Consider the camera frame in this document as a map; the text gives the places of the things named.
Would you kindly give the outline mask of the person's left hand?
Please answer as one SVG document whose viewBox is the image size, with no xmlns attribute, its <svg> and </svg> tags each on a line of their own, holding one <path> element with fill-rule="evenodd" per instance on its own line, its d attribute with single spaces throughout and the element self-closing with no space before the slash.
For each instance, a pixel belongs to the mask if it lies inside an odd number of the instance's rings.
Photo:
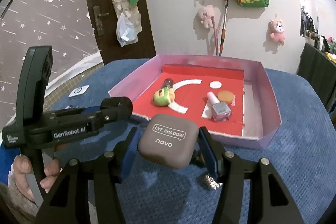
<svg viewBox="0 0 336 224">
<path fill-rule="evenodd" d="M 33 166 L 24 155 L 18 155 L 13 162 L 13 175 L 18 190 L 38 206 L 42 204 L 42 194 L 48 193 L 61 172 L 59 159 L 52 159 L 44 168 L 45 178 L 38 182 Z"/>
</svg>

